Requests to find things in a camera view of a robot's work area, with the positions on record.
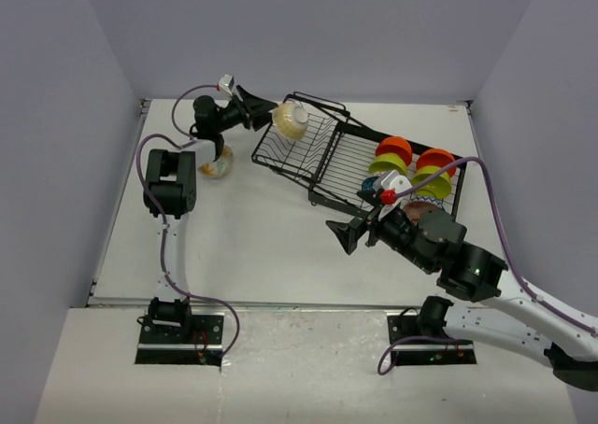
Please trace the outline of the yellow sun pattern bowl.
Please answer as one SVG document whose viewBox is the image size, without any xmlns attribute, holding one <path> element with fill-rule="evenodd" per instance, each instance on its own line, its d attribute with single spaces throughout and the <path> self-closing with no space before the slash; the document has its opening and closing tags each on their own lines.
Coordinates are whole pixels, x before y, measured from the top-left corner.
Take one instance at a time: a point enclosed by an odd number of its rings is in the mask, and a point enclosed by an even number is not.
<svg viewBox="0 0 598 424">
<path fill-rule="evenodd" d="M 308 113 L 296 103 L 279 105 L 272 111 L 272 120 L 278 132 L 289 140 L 301 140 L 306 134 Z"/>
</svg>

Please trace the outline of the floral leaf pattern bowl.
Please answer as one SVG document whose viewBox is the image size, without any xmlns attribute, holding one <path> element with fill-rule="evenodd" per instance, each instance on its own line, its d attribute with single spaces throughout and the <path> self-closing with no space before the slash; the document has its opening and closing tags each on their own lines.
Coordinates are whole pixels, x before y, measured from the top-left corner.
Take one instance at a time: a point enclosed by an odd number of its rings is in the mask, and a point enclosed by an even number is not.
<svg viewBox="0 0 598 424">
<path fill-rule="evenodd" d="M 233 150 L 225 145 L 221 156 L 216 161 L 202 164 L 197 171 L 200 175 L 210 179 L 226 177 L 233 168 L 234 160 Z"/>
</svg>

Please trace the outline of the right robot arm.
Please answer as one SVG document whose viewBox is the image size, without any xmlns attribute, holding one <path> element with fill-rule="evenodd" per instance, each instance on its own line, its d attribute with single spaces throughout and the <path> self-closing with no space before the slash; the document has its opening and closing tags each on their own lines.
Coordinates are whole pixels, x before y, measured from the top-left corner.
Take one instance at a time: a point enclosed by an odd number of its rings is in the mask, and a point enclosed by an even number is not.
<svg viewBox="0 0 598 424">
<path fill-rule="evenodd" d="M 360 195 L 373 207 L 368 216 L 326 223 L 344 251 L 351 254 L 362 236 L 369 247 L 382 242 L 424 273 L 436 274 L 447 294 L 425 299 L 383 360 L 397 364 L 399 350 L 409 344 L 449 348 L 480 342 L 535 360 L 571 387 L 597 390 L 595 318 L 569 309 L 567 321 L 555 307 L 545 307 L 543 297 L 520 283 L 504 260 L 466 242 L 465 226 L 450 213 L 435 208 L 412 222 L 399 207 L 384 214 L 374 193 Z"/>
</svg>

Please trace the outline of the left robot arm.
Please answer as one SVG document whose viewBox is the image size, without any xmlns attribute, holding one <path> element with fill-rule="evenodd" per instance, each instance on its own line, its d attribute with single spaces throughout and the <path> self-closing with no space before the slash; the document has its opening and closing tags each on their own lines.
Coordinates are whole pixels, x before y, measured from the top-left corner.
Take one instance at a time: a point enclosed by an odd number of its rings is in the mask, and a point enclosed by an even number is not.
<svg viewBox="0 0 598 424">
<path fill-rule="evenodd" d="M 184 228 L 194 210 L 197 188 L 196 168 L 223 156 L 223 133 L 237 125 L 259 131 L 272 121 L 275 102 L 249 93 L 244 88 L 213 87 L 227 95 L 219 106 L 210 95 L 192 102 L 193 122 L 188 138 L 178 144 L 164 134 L 150 134 L 141 140 L 135 154 L 135 170 L 143 189 L 143 203 L 159 225 L 160 277 L 146 320 L 161 327 L 171 341 L 182 343 L 194 330 L 191 298 L 184 268 Z"/>
</svg>

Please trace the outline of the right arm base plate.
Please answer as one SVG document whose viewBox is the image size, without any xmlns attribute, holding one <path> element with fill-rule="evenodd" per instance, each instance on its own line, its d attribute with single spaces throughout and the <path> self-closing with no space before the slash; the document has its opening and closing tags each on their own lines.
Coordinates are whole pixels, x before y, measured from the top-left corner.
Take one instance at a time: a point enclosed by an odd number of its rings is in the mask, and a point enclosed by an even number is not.
<svg viewBox="0 0 598 424">
<path fill-rule="evenodd" d="M 406 337 L 420 336 L 417 328 L 419 310 L 407 308 L 401 312 L 387 315 L 389 342 Z M 390 355 L 392 366 L 440 366 L 440 365 L 475 365 L 477 357 L 474 345 L 462 341 L 458 345 L 435 343 L 422 340 L 405 342 L 395 347 Z"/>
</svg>

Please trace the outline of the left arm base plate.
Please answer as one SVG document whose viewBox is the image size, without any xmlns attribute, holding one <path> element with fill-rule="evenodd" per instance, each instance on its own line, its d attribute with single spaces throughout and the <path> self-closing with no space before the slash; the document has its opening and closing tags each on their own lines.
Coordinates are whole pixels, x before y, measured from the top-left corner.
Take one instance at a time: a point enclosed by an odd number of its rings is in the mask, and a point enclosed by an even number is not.
<svg viewBox="0 0 598 424">
<path fill-rule="evenodd" d="M 223 314 L 193 315 L 187 327 L 154 325 L 149 317 L 137 322 L 135 364 L 221 367 Z"/>
</svg>

